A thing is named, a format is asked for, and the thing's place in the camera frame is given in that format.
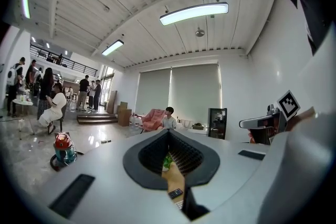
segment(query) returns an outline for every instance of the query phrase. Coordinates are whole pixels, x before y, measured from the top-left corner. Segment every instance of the tiled floor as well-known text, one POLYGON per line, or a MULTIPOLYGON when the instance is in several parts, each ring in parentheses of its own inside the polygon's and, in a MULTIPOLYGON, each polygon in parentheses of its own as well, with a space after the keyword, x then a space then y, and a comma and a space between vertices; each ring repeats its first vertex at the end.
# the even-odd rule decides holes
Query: tiled floor
MULTIPOLYGON (((36 135, 32 131, 28 120, 25 120, 21 132, 18 131, 18 119, 4 116, 0 119, 0 150, 5 163, 22 189, 35 194, 44 182, 56 172, 50 167, 50 158, 55 154, 53 143, 54 135, 48 135, 45 130, 38 127, 36 120, 36 107, 32 107, 29 116, 36 135)), ((117 123, 105 125, 79 125, 76 121, 76 112, 67 110, 63 122, 63 131, 69 132, 76 149, 86 153, 101 145, 102 140, 118 140, 137 135, 141 130, 121 127, 117 123)), ((59 132, 59 122, 55 123, 59 132)))

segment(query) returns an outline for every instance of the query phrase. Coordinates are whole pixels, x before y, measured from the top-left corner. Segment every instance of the stairs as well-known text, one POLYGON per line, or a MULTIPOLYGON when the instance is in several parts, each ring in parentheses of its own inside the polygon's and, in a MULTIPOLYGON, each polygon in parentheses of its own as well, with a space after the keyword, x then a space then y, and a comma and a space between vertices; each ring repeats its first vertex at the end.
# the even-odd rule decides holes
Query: stairs
POLYGON ((79 124, 110 124, 118 122, 115 114, 79 114, 77 115, 79 124))

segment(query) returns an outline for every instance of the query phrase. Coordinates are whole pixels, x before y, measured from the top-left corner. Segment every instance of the green object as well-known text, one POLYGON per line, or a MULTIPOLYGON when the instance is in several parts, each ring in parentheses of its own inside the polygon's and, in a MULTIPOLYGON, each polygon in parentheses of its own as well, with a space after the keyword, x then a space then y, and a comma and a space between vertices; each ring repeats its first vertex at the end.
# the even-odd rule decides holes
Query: green object
POLYGON ((173 162, 173 159, 171 155, 168 153, 167 156, 165 156, 164 161, 163 161, 163 166, 167 169, 170 168, 170 164, 173 162))

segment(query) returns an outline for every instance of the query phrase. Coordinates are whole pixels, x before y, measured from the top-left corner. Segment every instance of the black remote control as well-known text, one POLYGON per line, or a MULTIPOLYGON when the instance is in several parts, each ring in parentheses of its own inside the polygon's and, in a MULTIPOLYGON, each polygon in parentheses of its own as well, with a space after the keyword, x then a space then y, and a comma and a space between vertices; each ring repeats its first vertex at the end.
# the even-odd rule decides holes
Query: black remote control
POLYGON ((169 197, 170 197, 171 199, 174 199, 174 198, 176 198, 177 196, 182 195, 182 193, 183 193, 183 191, 181 191, 181 190, 178 188, 178 189, 173 190, 172 192, 168 193, 168 195, 169 195, 169 197))

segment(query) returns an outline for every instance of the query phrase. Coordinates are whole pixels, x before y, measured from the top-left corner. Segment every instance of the black metal railing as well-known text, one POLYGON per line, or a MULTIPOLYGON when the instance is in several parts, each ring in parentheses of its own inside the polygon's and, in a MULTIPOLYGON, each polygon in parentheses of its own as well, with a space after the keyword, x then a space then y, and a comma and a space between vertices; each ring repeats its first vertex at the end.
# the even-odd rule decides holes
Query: black metal railing
POLYGON ((41 48, 36 47, 34 45, 30 45, 30 55, 35 56, 37 58, 44 59, 48 62, 55 63, 59 66, 70 68, 70 69, 75 70, 77 72, 88 74, 88 75, 93 76, 93 77, 95 77, 96 73, 97 73, 97 69, 82 65, 81 63, 74 62, 74 61, 69 60, 67 58, 59 59, 59 55, 54 54, 50 51, 41 49, 41 48))

